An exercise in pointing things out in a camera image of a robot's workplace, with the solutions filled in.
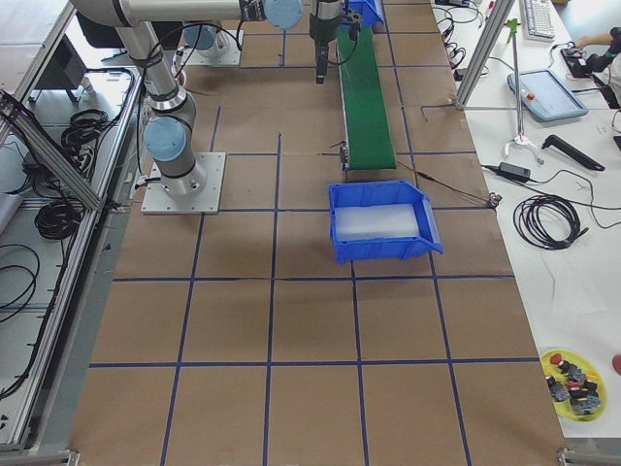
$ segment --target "blue plastic bin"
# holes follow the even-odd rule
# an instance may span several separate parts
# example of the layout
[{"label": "blue plastic bin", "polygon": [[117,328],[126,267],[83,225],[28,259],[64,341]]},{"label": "blue plastic bin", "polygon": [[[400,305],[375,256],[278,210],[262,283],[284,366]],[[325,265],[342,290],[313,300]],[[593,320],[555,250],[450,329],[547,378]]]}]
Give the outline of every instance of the blue plastic bin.
[{"label": "blue plastic bin", "polygon": [[[443,253],[440,234],[429,196],[405,180],[395,182],[339,183],[328,185],[330,197],[330,237],[340,264],[348,260],[400,257],[408,259],[430,250]],[[336,212],[338,207],[370,207],[411,204],[418,223],[419,236],[339,241]]]},{"label": "blue plastic bin", "polygon": [[381,7],[376,0],[349,0],[349,8],[362,15],[363,26],[373,26],[377,22],[384,23]]}]

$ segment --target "black cable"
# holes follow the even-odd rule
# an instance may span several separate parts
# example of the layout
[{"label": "black cable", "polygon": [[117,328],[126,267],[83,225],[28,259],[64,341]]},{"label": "black cable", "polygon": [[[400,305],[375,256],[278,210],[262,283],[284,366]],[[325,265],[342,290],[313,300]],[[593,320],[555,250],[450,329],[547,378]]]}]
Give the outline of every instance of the black cable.
[{"label": "black cable", "polygon": [[164,42],[170,36],[172,36],[173,34],[177,34],[178,32],[183,31],[183,30],[185,30],[185,29],[187,29],[189,27],[194,27],[194,26],[211,26],[211,27],[215,28],[217,31],[224,32],[225,34],[228,34],[235,41],[235,44],[237,45],[237,49],[239,51],[242,51],[242,44],[240,44],[239,37],[235,37],[235,35],[233,35],[229,31],[227,31],[226,29],[224,29],[222,26],[218,26],[217,24],[213,24],[212,22],[199,21],[199,22],[188,23],[188,24],[185,24],[185,25],[180,26],[180,27],[176,27],[172,31],[169,31],[166,34],[164,34],[159,39],[159,41],[157,41],[155,43],[155,45],[151,48],[151,50],[148,52],[147,60],[151,60],[154,57],[153,54],[155,53],[155,51],[162,45],[162,42]]},{"label": "black cable", "polygon": [[[448,21],[448,26],[446,26],[446,29],[442,31],[440,25],[444,21]],[[453,33],[455,32],[455,21],[453,21],[452,17],[443,17],[440,21],[437,22],[437,25],[438,29],[441,30],[442,41],[444,42],[444,46],[446,47],[446,45],[450,42]]]},{"label": "black cable", "polygon": [[140,180],[138,183],[134,184],[134,189],[138,190],[141,187],[146,186],[149,183],[155,183],[155,182],[161,182],[161,181],[162,181],[161,177],[144,178]]},{"label": "black cable", "polygon": [[19,265],[19,264],[11,264],[11,265],[5,265],[3,267],[0,267],[0,273],[7,272],[10,270],[21,270],[21,271],[26,272],[26,274],[30,276],[30,282],[28,283],[26,288],[16,298],[0,306],[0,310],[9,309],[13,304],[19,301],[23,296],[25,296],[26,294],[28,295],[22,303],[17,305],[17,308],[12,313],[10,313],[6,317],[0,318],[0,323],[6,322],[7,320],[13,318],[17,314],[19,314],[28,305],[28,303],[30,303],[30,300],[32,299],[32,297],[35,294],[35,291],[37,290],[37,278],[39,277],[39,271],[41,270],[41,259],[39,258],[39,254],[37,254],[37,252],[35,252],[32,248],[29,248],[28,246],[20,245],[20,244],[10,244],[10,245],[0,246],[0,249],[3,249],[3,248],[22,248],[22,249],[30,251],[34,255],[37,265],[34,271],[30,269],[29,267],[26,267],[24,265]]},{"label": "black cable", "polygon": [[35,216],[39,234],[47,240],[64,240],[78,231],[82,214],[68,199],[59,199],[42,207]]},{"label": "black cable", "polygon": [[550,63],[547,65],[548,68],[552,68],[552,65],[554,64],[554,55],[553,55],[553,51],[555,51],[556,49],[558,49],[559,47],[562,46],[567,46],[566,49],[571,49],[575,47],[575,42],[574,41],[568,41],[568,42],[564,42],[562,44],[554,44],[551,48],[550,48]]},{"label": "black cable", "polygon": [[588,89],[574,89],[572,93],[579,94],[580,92],[591,92],[593,90],[602,90],[600,87],[589,87]]},{"label": "black cable", "polygon": [[[541,219],[543,213],[551,213],[567,222],[570,232],[565,239],[559,240],[550,234]],[[524,241],[543,250],[566,250],[589,231],[581,227],[572,203],[554,194],[540,194],[520,202],[513,210],[513,226]]]},{"label": "black cable", "polygon": [[10,141],[10,143],[2,143],[2,147],[3,148],[8,148],[9,146],[15,146],[15,148],[13,150],[15,150],[19,156],[21,157],[22,160],[26,159],[26,155],[24,155],[24,153],[21,151],[21,148],[19,147],[19,144],[15,141]]},{"label": "black cable", "polygon": [[140,89],[138,90],[138,107],[136,113],[136,161],[138,162],[138,171],[141,175],[143,173],[143,167],[141,166],[140,160],[140,140],[141,140],[141,117],[142,117],[142,105],[143,105],[143,96],[144,96],[145,86],[141,84]]},{"label": "black cable", "polygon": [[[97,152],[102,134],[110,127],[108,114],[102,110],[89,109],[73,114],[69,127],[62,132],[60,144],[65,157],[87,180],[91,180],[97,162]],[[94,149],[83,147],[94,142]]]},{"label": "black cable", "polygon": [[0,390],[0,401],[17,393],[17,391],[21,388],[23,383],[28,379],[28,377],[30,377],[30,371],[32,370],[32,367],[35,364],[37,355],[39,354],[39,347],[41,346],[41,343],[43,342],[43,339],[46,334],[46,328],[48,326],[49,317],[51,316],[51,313],[56,306],[56,299],[58,298],[58,293],[60,292],[60,284],[65,276],[65,271],[67,270],[67,267],[69,264],[69,253],[71,252],[71,249],[73,248],[75,238],[76,238],[75,236],[72,237],[66,251],[64,247],[62,248],[63,261],[62,261],[62,264],[60,265],[60,270],[58,272],[58,277],[56,278],[54,291],[49,300],[48,307],[46,308],[46,312],[44,313],[41,319],[41,325],[39,326],[39,332],[37,333],[37,338],[35,340],[35,343],[32,345],[32,351],[30,352],[30,358],[28,359],[26,368],[20,375],[16,376],[15,381],[11,385]]},{"label": "black cable", "polygon": [[235,28],[235,43],[237,44],[237,49],[239,51],[242,51],[242,49],[240,49],[240,47],[242,46],[242,43],[240,42],[240,34],[242,33],[243,24],[244,20],[240,19],[240,22],[238,22],[237,27]]},{"label": "black cable", "polygon": [[513,67],[511,65],[509,65],[508,63],[506,63],[503,59],[499,58],[498,56],[488,56],[487,57],[488,60],[497,60],[500,61],[501,63],[503,63],[505,66],[507,66],[507,68],[511,71],[515,71],[513,69]]},{"label": "black cable", "polygon": [[[70,163],[72,163],[72,166],[74,166],[77,169],[78,172],[80,172],[81,174],[85,175],[85,177],[90,180],[90,178],[92,177],[92,174],[94,172],[94,166],[95,166],[95,162],[96,162],[96,158],[97,158],[97,153],[99,152],[99,149],[101,147],[101,143],[103,142],[103,140],[104,140],[105,136],[108,134],[108,132],[120,120],[120,117],[123,114],[123,112],[124,112],[124,110],[125,110],[125,108],[127,106],[127,100],[128,100],[127,96],[131,92],[131,90],[133,89],[133,87],[135,85],[135,76],[134,76],[134,73],[132,73],[127,68],[98,68],[98,69],[89,69],[89,70],[87,70],[87,72],[88,73],[123,73],[123,74],[126,74],[130,78],[129,86],[128,86],[126,92],[125,92],[125,96],[124,96],[123,101],[121,103],[120,109],[119,109],[118,113],[116,114],[116,116],[113,119],[109,119],[107,121],[101,121],[101,118],[103,116],[102,114],[105,114],[105,113],[102,113],[101,111],[96,111],[96,110],[79,112],[79,113],[75,114],[74,116],[72,116],[71,122],[75,123],[76,127],[71,128],[70,130],[68,130],[66,134],[63,133],[63,137],[61,138],[62,140],[64,140],[66,146],[63,146],[62,142],[61,142],[61,144],[56,143],[56,141],[54,141],[52,139],[52,137],[49,135],[49,133],[41,125],[39,120],[37,120],[36,116],[30,110],[26,109],[21,102],[16,100],[15,97],[13,97],[11,94],[9,94],[6,91],[1,90],[1,89],[0,89],[0,96],[1,96],[2,100],[9,102],[9,104],[14,109],[15,113],[19,113],[23,117],[28,118],[31,121],[31,123],[36,127],[36,129],[39,131],[41,136],[44,137],[51,145],[53,145],[60,153],[62,153],[65,156],[65,158],[68,161],[70,161]],[[86,115],[97,115],[98,117],[97,118],[90,118],[90,117],[86,117]],[[26,135],[23,132],[23,130],[14,121],[14,117],[13,116],[6,116],[2,112],[0,112],[0,117],[9,124],[9,126],[11,127],[12,131],[16,134],[16,136],[18,138],[20,138],[21,141],[26,145],[26,148],[28,149],[28,151],[32,155],[32,157],[35,160],[35,163],[37,164],[37,166],[43,167],[43,165],[37,159],[37,156],[36,156],[37,152],[35,151],[34,147],[28,141],[28,138],[26,137]],[[93,129],[93,127],[88,127],[88,125],[86,124],[87,122],[88,123],[96,122],[96,124],[98,124],[98,126],[95,129]],[[92,149],[92,153],[87,153],[87,154],[85,154],[83,156],[83,157],[87,158],[86,159],[87,167],[85,166],[85,168],[83,169],[83,168],[81,168],[81,166],[82,166],[82,162],[80,161],[80,152],[81,151],[78,150],[78,143],[80,141],[84,141],[84,140],[86,140],[88,138],[94,138],[94,139],[90,139],[89,141],[92,142],[94,140],[95,141],[95,145],[94,145],[94,147]],[[49,182],[50,175],[48,175],[48,173],[49,173],[49,171],[47,171],[47,169],[46,169],[45,179],[48,181],[48,184],[51,184]],[[40,195],[40,193],[37,190],[37,186],[36,186],[37,180],[39,178],[40,177],[35,176],[33,178],[33,183],[32,183],[33,191],[37,195]]]},{"label": "black cable", "polygon": [[[536,183],[536,184],[546,184],[546,183],[550,183],[551,181],[553,181],[554,179],[556,179],[556,177],[558,177],[558,176],[559,176],[559,175],[561,175],[562,173],[567,173],[567,174],[572,175],[572,176],[574,176],[574,177],[580,178],[581,180],[585,181],[585,182],[588,184],[588,186],[589,186],[590,201],[589,201],[588,203],[587,203],[587,202],[581,202],[581,201],[575,201],[575,200],[573,200],[573,199],[567,199],[567,198],[564,198],[566,201],[568,201],[568,202],[570,202],[570,203],[572,203],[572,204],[575,204],[576,206],[587,207],[587,208],[590,210],[590,212],[591,212],[591,216],[593,217],[593,220],[595,221],[595,223],[596,223],[596,224],[597,224],[600,228],[602,228],[602,229],[604,229],[604,230],[606,230],[606,229],[608,229],[608,228],[612,228],[612,227],[614,227],[614,226],[617,226],[617,225],[620,225],[620,224],[621,224],[621,220],[616,221],[616,222],[614,222],[614,223],[612,223],[612,224],[610,224],[610,225],[604,225],[604,224],[602,224],[602,223],[599,221],[599,219],[598,219],[598,218],[597,218],[597,216],[595,215],[595,211],[596,211],[596,210],[600,210],[600,211],[621,211],[621,207],[608,207],[608,206],[600,206],[600,205],[594,204],[594,202],[595,202],[595,188],[593,187],[593,184],[591,183],[591,181],[590,181],[588,178],[583,177],[582,175],[579,175],[579,174],[577,174],[577,173],[575,173],[575,172],[572,172],[572,171],[570,171],[570,170],[559,170],[558,172],[556,172],[556,173],[555,173],[552,177],[550,177],[550,178],[549,178],[549,179],[547,179],[547,180],[544,180],[544,181],[542,181],[542,182],[538,182],[537,180],[532,180],[532,179],[529,179],[529,182],[531,182],[531,183]],[[514,181],[514,180],[509,180],[509,181],[510,181],[510,182],[512,182],[512,183],[517,184],[518,186],[522,186],[522,187],[524,187],[524,188],[526,188],[526,189],[529,189],[529,190],[531,190],[531,191],[533,191],[533,192],[536,192],[537,194],[541,194],[541,195],[553,195],[553,194],[550,194],[550,193],[548,193],[548,192],[545,192],[545,191],[541,191],[541,190],[539,190],[539,189],[536,189],[535,187],[528,186],[527,184],[522,183],[522,182],[517,182],[517,181]]]},{"label": "black cable", "polygon": [[[453,62],[452,60],[454,60],[456,56],[459,56],[459,60],[457,60],[456,62]],[[457,67],[459,67],[459,65],[462,64],[462,62],[465,59],[466,59],[466,49],[464,49],[463,47],[459,47],[453,50],[450,56],[450,61],[451,61],[450,69],[451,70],[456,69]]]},{"label": "black cable", "polygon": [[203,26],[198,26],[198,28],[199,28],[198,34],[196,35],[196,41],[194,41],[194,47],[192,48],[190,53],[187,55],[187,58],[185,58],[185,61],[183,61],[183,63],[179,67],[179,70],[175,73],[175,79],[177,79],[180,76],[180,74],[183,72],[183,68],[185,68],[185,65],[187,65],[188,61],[190,61],[192,54],[194,53],[194,51],[196,51],[196,48],[198,47],[198,42],[201,40],[201,34],[203,33]]},{"label": "black cable", "polygon": [[341,65],[345,65],[345,63],[347,63],[351,57],[353,56],[354,53],[356,53],[356,49],[358,48],[358,37],[356,36],[356,40],[353,41],[353,48],[351,49],[351,52],[349,53],[349,55],[343,60],[343,61],[332,61],[332,60],[328,60],[328,63],[330,63],[333,66],[341,66]]},{"label": "black cable", "polygon": [[[456,9],[464,10],[464,7],[450,7],[450,8],[447,8],[446,11],[450,13]],[[483,13],[480,11],[480,9],[478,7],[473,7],[473,6],[468,6],[467,9],[476,12],[476,15],[474,15],[471,19],[466,19],[463,21],[453,19],[453,22],[455,24],[468,24],[469,22],[474,22],[476,21],[477,18],[479,18],[478,27],[481,27],[483,25],[483,22],[485,21],[485,17],[483,16]]]}]

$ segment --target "black power adapter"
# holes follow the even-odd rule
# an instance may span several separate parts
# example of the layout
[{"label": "black power adapter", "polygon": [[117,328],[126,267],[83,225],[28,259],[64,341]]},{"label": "black power adapter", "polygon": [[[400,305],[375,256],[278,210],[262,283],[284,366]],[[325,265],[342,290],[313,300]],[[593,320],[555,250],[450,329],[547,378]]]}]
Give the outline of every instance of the black power adapter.
[{"label": "black power adapter", "polygon": [[464,79],[466,72],[468,72],[468,68],[457,68],[453,71],[453,78],[458,83]]},{"label": "black power adapter", "polygon": [[531,180],[531,171],[528,168],[518,167],[510,163],[501,162],[498,167],[494,165],[483,165],[483,167],[494,172],[499,177],[512,180],[513,182],[525,183]]},{"label": "black power adapter", "polygon": [[470,7],[470,0],[436,0],[436,5],[452,5],[455,7]]}]

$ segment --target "keyboard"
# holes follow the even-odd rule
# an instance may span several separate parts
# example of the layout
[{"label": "keyboard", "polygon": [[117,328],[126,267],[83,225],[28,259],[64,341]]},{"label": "keyboard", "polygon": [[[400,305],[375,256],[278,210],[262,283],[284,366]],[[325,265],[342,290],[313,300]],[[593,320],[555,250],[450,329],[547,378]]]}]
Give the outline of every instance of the keyboard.
[{"label": "keyboard", "polygon": [[534,41],[554,42],[550,21],[552,0],[519,0],[525,37]]}]

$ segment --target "white block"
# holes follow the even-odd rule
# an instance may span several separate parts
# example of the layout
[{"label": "white block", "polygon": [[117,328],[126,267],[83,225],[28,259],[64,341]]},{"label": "white block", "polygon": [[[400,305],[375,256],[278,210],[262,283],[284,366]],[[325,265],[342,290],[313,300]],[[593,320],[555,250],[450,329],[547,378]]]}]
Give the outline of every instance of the white block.
[{"label": "white block", "polygon": [[335,209],[337,240],[372,240],[419,236],[412,204]]}]

